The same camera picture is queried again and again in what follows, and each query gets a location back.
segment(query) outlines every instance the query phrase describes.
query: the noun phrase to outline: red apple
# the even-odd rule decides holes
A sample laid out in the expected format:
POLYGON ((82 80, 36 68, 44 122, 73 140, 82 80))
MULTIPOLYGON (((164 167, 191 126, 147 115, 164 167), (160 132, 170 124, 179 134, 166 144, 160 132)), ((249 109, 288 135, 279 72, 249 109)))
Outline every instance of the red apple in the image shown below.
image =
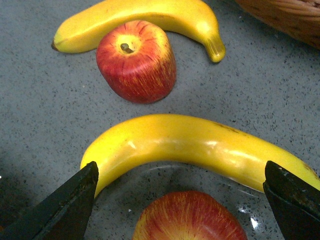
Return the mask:
POLYGON ((248 240, 238 220, 210 195, 171 192, 141 214, 132 240, 248 240))
POLYGON ((133 103, 166 97, 176 82, 176 60, 167 34, 144 20, 110 31, 96 50, 98 68, 109 86, 133 103))

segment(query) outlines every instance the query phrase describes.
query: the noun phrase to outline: clear glass bowl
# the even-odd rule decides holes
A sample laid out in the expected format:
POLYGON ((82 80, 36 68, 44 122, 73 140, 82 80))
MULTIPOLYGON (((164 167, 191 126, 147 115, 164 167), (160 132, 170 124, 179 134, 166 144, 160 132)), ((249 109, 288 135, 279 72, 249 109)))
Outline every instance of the clear glass bowl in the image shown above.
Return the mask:
POLYGON ((241 223, 249 240, 283 240, 266 196, 197 166, 153 162, 136 167, 97 197, 85 240, 129 240, 152 201, 173 191, 210 194, 241 223))

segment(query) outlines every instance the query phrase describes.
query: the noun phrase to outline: yellow banana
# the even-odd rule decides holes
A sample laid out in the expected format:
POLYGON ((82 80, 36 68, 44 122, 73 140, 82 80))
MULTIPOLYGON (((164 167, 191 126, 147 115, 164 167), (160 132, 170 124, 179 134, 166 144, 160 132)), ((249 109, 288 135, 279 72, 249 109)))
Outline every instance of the yellow banana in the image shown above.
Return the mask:
POLYGON ((226 54, 217 18, 201 0, 105 0, 65 20, 52 48, 65 53, 93 50, 112 29, 132 20, 151 22, 203 44, 213 62, 226 54))
POLYGON ((134 167, 161 160, 203 167, 260 192, 271 160, 320 190, 317 174, 288 151, 229 126, 177 114, 145 115, 111 127, 87 148, 80 167, 97 163, 97 196, 134 167))

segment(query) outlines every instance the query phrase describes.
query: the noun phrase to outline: speckled countertop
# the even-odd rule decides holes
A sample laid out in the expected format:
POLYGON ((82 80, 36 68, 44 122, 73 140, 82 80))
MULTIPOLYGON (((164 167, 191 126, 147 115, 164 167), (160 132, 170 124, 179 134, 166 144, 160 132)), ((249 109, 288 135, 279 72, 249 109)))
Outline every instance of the speckled countertop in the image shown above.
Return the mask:
MULTIPOLYGON (((320 175, 320 51, 235 4, 206 1, 220 24, 225 58, 213 64, 201 44, 168 32, 177 82, 165 99, 139 105, 109 88, 95 50, 72 55, 51 49, 61 22, 97 0, 0 2, 0 225, 75 174, 85 149, 106 129, 152 113, 232 126, 288 150, 320 175)), ((227 182, 236 187, 225 190, 222 177, 185 164, 137 167, 102 192, 85 237, 130 239, 142 203, 193 188, 224 203, 250 240, 282 239, 265 196, 244 194, 244 188, 227 182)))

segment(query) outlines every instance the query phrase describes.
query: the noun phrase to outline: basket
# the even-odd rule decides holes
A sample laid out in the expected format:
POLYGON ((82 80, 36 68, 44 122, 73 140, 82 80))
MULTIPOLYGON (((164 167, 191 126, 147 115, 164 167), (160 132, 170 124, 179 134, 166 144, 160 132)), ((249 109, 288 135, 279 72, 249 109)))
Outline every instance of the basket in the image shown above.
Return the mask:
POLYGON ((235 0, 265 24, 320 50, 320 0, 235 0))

